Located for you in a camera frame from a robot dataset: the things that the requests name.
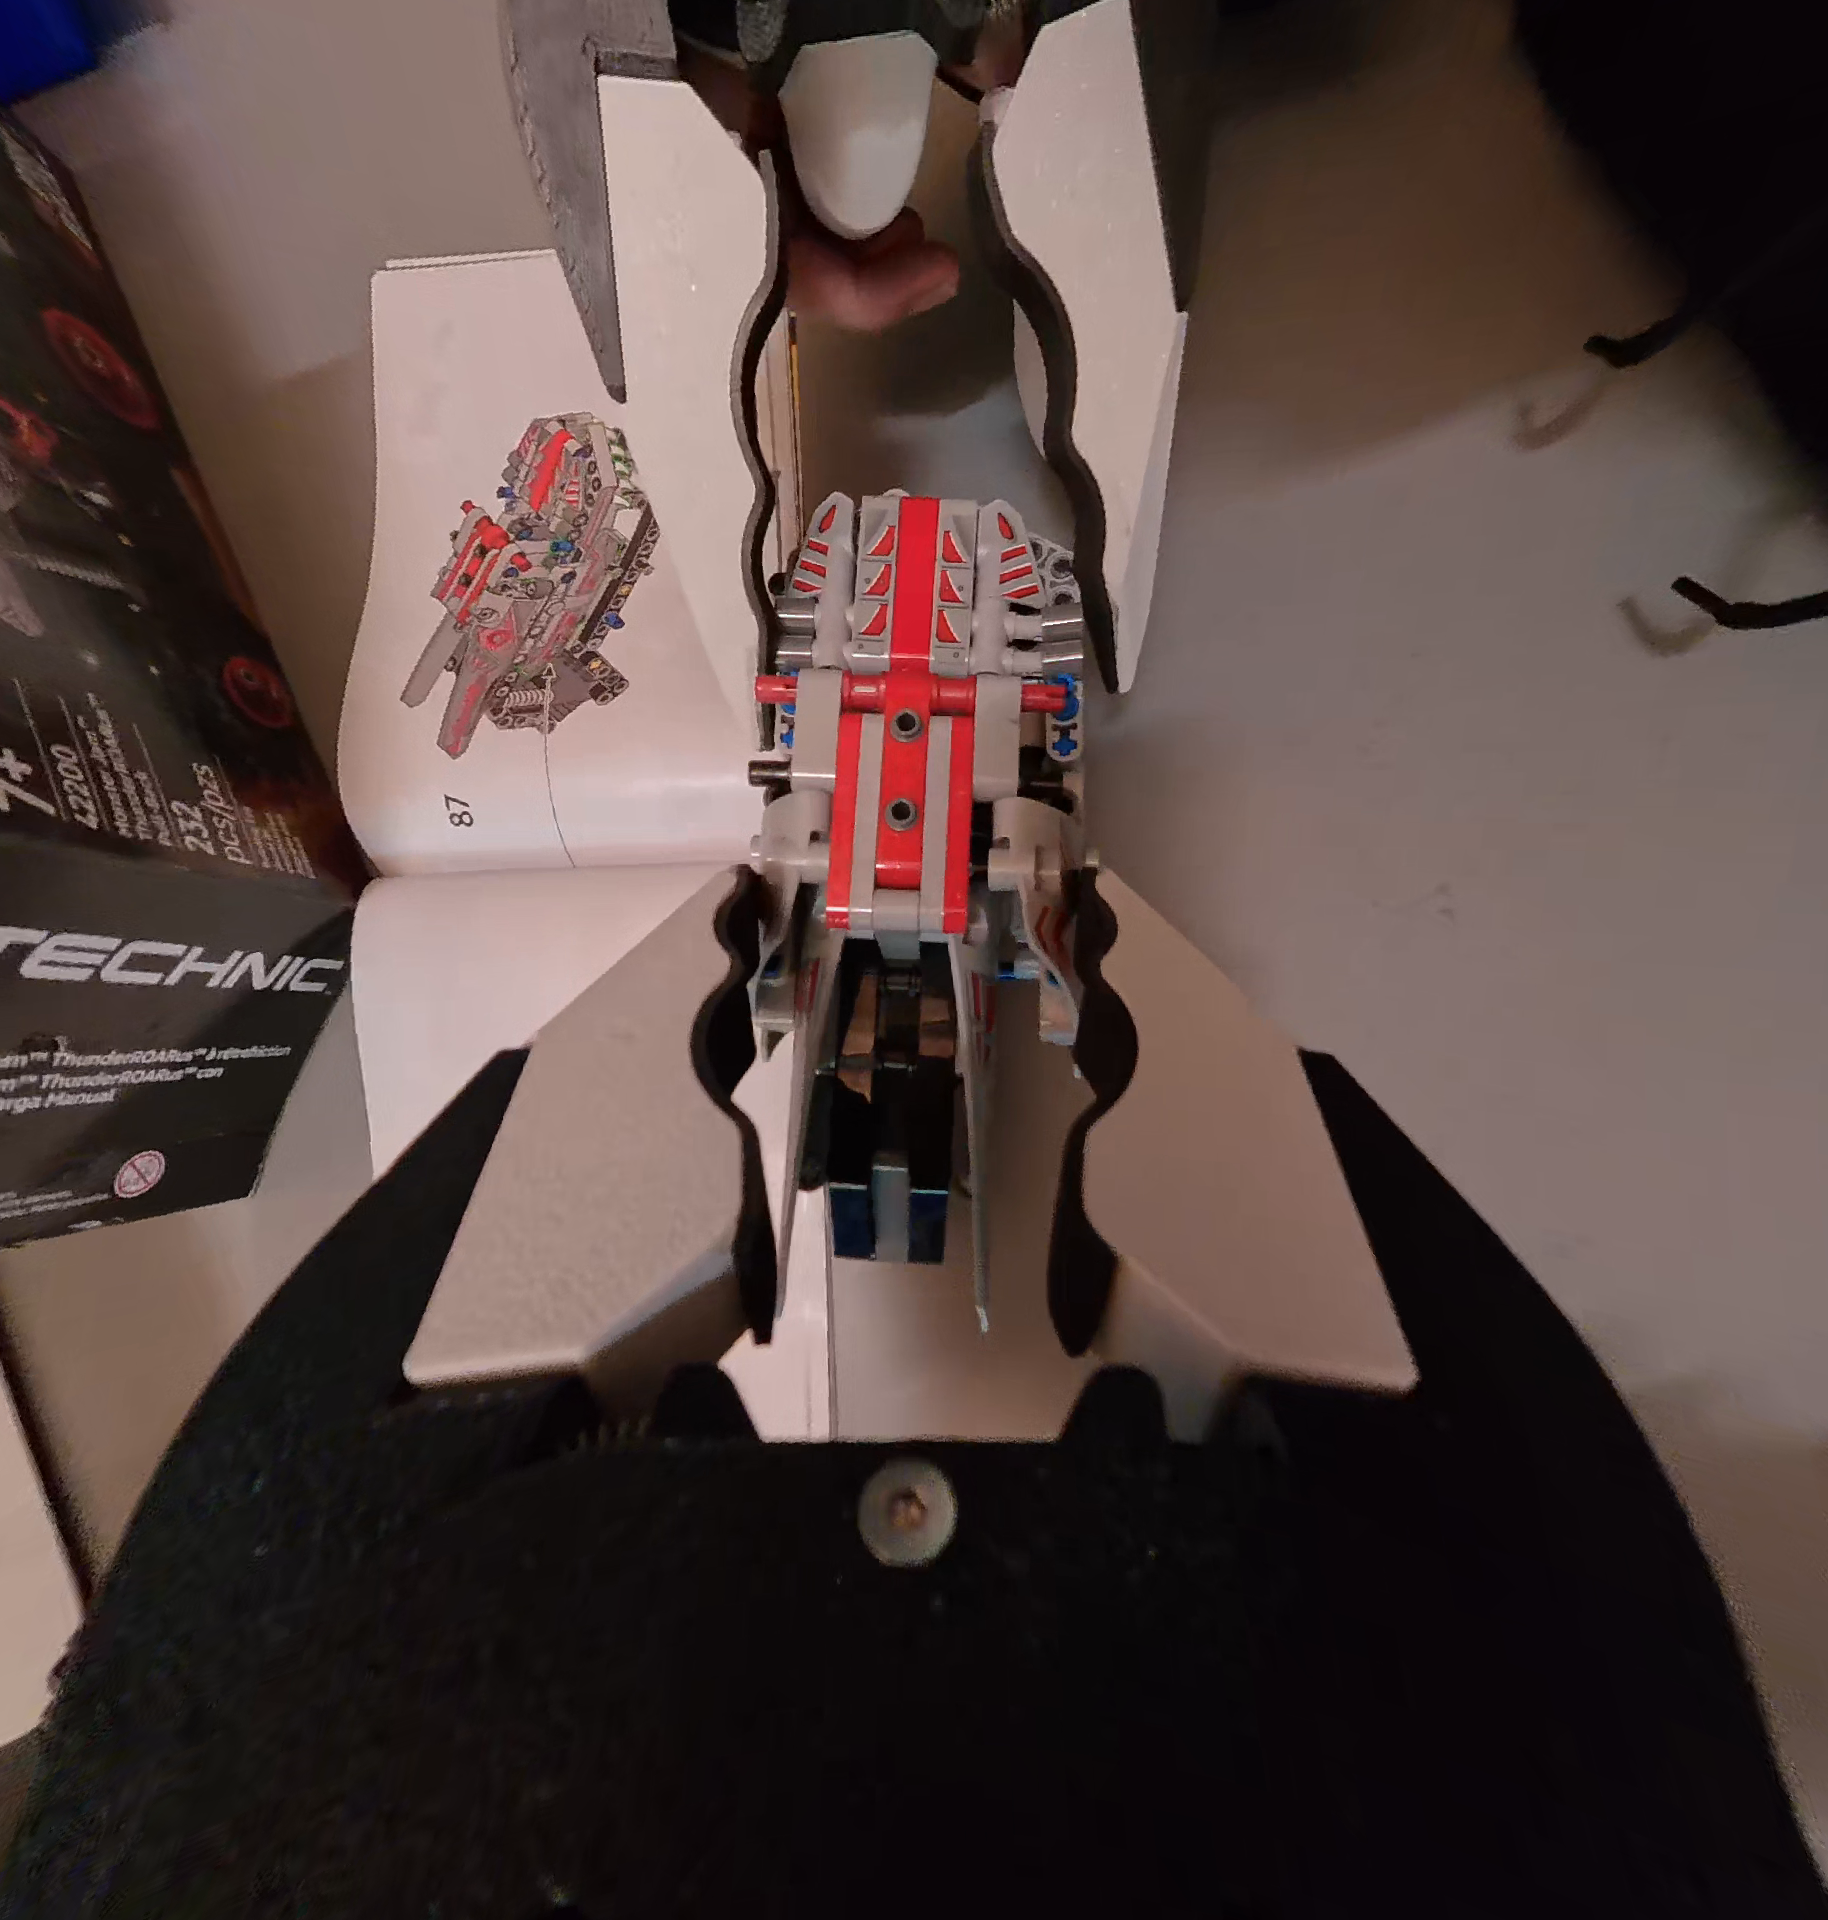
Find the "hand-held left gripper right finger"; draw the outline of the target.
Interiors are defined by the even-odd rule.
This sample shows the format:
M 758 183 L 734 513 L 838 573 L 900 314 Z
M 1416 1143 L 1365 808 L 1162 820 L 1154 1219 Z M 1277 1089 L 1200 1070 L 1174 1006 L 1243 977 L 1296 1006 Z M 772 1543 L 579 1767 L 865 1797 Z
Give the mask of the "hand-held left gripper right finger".
M 1080 873 L 1068 900 L 1089 1105 L 1046 1257 L 1064 1351 L 1154 1380 L 1178 1442 L 1252 1379 L 1410 1393 L 1300 1051 L 1119 874 Z

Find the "blue plastic bin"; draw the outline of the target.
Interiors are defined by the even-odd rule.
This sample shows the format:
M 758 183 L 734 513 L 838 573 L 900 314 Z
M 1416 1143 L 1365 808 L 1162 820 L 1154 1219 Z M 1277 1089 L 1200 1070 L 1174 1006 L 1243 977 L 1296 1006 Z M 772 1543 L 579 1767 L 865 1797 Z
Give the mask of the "blue plastic bin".
M 100 3 L 0 3 L 0 106 L 93 74 L 117 36 Z

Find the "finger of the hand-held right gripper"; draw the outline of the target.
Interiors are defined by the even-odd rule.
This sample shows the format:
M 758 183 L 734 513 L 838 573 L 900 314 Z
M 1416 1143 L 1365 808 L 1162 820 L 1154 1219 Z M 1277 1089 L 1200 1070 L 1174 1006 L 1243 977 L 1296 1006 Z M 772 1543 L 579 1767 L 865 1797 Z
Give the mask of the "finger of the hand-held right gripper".
M 623 426 L 698 636 L 774 636 L 758 367 L 783 309 L 774 168 L 682 79 L 602 74 Z
M 980 112 L 973 215 L 1015 310 L 1023 415 L 1064 490 L 1093 663 L 1136 684 L 1189 318 L 1130 3 L 1043 6 Z

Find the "white building instruction booklet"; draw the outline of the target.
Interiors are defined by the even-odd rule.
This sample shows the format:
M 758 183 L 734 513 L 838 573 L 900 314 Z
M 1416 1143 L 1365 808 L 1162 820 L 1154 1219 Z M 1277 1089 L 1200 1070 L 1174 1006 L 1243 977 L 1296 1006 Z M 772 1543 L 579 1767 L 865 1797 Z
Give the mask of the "white building instruction booklet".
M 374 1165 L 385 1171 L 494 1055 L 539 1030 L 680 908 L 753 864 L 774 722 L 723 692 L 661 518 L 551 256 L 389 268 L 374 284 L 376 539 L 341 730 L 346 811 L 378 878 L 351 937 Z M 729 1366 L 776 1437 L 1023 1434 L 1046 1424 L 1038 1231 L 1046 1041 L 1030 983 L 998 991 L 993 1298 L 973 1308 L 970 1207 L 943 1264 L 838 1261 L 818 1191 L 781 1213 L 776 1319 Z

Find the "grey red toy brick model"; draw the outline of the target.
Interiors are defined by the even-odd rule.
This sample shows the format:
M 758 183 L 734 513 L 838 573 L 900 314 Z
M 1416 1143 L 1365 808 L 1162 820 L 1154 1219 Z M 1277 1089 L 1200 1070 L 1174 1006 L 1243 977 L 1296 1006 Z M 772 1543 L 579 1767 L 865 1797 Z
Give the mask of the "grey red toy brick model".
M 754 684 L 774 753 L 753 864 L 770 894 L 753 1017 L 790 1041 L 790 1221 L 806 1092 L 804 981 L 836 942 L 951 952 L 967 1044 L 955 1128 L 973 1308 L 990 1327 L 998 991 L 1029 983 L 1046 1044 L 1079 1035 L 1070 880 L 1086 862 L 1086 622 L 1068 547 L 1008 499 L 830 494 L 779 599 L 776 668 Z

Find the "black toy set box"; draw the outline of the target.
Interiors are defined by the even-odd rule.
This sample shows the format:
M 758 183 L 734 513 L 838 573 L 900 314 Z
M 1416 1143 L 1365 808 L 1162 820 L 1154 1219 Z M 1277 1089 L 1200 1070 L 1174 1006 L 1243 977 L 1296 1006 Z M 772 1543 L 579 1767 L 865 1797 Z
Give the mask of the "black toy set box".
M 0 1246 L 250 1193 L 364 880 L 85 205 L 0 107 Z

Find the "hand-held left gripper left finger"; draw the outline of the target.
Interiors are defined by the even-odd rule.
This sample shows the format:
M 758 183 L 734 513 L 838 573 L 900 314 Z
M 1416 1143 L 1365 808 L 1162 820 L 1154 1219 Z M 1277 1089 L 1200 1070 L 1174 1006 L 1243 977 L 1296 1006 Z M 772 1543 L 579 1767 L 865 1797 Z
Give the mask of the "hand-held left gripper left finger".
M 710 874 L 529 1044 L 406 1379 L 582 1375 L 653 1395 L 776 1319 L 785 1055 L 758 1058 L 735 913 Z

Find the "person's right hand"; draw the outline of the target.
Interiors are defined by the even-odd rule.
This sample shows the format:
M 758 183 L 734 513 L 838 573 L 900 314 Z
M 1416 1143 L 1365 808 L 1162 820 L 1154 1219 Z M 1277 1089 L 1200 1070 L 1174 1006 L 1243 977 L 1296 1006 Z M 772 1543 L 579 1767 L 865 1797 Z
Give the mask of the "person's right hand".
M 951 301 L 960 256 L 902 208 L 868 237 L 841 237 L 814 218 L 785 240 L 786 304 L 795 318 L 847 333 L 881 333 Z

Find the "black drawstring white tip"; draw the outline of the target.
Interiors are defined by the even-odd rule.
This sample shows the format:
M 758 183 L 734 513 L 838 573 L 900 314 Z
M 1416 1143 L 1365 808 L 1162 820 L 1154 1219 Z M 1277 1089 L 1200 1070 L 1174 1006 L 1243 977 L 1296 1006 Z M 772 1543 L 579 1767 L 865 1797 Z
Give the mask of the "black drawstring white tip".
M 1636 642 L 1658 658 L 1680 658 L 1715 633 L 1779 633 L 1828 617 L 1828 588 L 1783 600 L 1734 600 L 1695 579 L 1680 576 L 1669 591 L 1693 608 L 1680 624 L 1651 615 L 1634 595 L 1619 604 Z
M 1687 307 L 1631 335 L 1592 335 L 1580 350 L 1580 361 L 1537 396 L 1517 403 L 1511 444 L 1517 451 L 1548 451 L 1574 435 L 1622 380 L 1622 376 L 1660 358 L 1680 345 L 1700 324 L 1700 316 Z

